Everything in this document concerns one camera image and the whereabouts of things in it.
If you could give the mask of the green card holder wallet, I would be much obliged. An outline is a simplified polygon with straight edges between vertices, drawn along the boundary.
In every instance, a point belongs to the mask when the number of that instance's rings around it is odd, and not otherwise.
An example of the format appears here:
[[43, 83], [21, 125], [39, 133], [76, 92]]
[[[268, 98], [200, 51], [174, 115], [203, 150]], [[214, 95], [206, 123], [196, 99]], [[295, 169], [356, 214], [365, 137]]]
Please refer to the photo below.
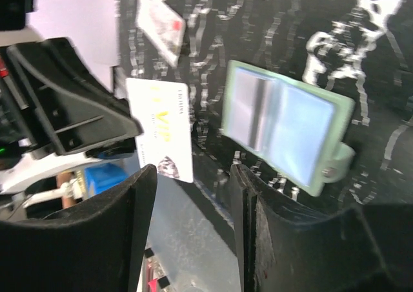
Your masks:
[[355, 151], [343, 143], [351, 98], [231, 60], [223, 98], [223, 135], [295, 186], [319, 196], [348, 173]]

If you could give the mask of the white VIP card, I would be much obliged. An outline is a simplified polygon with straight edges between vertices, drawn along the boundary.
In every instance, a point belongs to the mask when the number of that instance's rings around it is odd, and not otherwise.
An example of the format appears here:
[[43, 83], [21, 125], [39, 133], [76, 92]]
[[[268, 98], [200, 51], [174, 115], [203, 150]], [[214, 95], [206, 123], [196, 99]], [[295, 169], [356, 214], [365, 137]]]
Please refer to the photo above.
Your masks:
[[140, 166], [186, 183], [194, 181], [188, 87], [184, 83], [128, 78], [131, 115], [143, 133], [136, 137]]

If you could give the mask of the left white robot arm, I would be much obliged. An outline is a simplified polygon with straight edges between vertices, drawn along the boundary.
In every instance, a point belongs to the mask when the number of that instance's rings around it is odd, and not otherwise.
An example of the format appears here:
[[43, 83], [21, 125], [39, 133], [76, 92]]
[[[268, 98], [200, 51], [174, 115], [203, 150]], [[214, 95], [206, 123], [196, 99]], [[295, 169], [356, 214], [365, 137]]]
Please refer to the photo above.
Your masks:
[[1, 0], [1, 194], [13, 207], [39, 180], [130, 156], [143, 132], [71, 40], [27, 25], [34, 10], [35, 0]]

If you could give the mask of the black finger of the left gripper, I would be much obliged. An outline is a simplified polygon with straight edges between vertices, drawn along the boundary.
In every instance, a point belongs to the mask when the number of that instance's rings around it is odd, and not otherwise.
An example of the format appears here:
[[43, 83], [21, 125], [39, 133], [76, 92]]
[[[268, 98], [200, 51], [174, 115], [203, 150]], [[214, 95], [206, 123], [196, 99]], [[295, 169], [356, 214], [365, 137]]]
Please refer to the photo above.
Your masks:
[[6, 147], [6, 157], [32, 152], [83, 153], [88, 158], [124, 158], [134, 153], [143, 133], [128, 102], [109, 92], [89, 72], [65, 37], [18, 43], [7, 54], [34, 108], [38, 148]]

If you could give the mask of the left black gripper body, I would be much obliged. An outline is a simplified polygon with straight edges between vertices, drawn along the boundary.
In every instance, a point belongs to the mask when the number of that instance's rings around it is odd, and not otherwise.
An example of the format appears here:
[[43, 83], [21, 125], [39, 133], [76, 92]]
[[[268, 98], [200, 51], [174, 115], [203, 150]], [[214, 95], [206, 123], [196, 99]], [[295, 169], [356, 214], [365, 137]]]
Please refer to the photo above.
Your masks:
[[1, 146], [38, 148], [39, 131], [30, 97], [7, 54], [8, 47], [39, 41], [26, 23], [35, 0], [1, 0]]

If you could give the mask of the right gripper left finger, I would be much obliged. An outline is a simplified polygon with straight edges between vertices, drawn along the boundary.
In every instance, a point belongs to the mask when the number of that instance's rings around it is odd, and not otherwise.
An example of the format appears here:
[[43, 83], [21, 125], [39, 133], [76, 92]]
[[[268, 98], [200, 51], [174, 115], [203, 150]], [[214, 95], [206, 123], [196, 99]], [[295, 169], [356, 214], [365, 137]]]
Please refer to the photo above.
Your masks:
[[135, 291], [157, 170], [44, 219], [1, 222], [2, 291]]

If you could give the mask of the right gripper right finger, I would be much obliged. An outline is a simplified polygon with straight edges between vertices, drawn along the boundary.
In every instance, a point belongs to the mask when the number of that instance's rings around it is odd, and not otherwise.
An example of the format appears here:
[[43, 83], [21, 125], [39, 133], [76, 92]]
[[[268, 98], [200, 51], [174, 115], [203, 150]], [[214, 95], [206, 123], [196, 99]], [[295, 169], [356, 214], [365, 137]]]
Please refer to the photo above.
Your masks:
[[230, 170], [242, 291], [411, 291], [412, 206], [319, 213], [244, 165]]

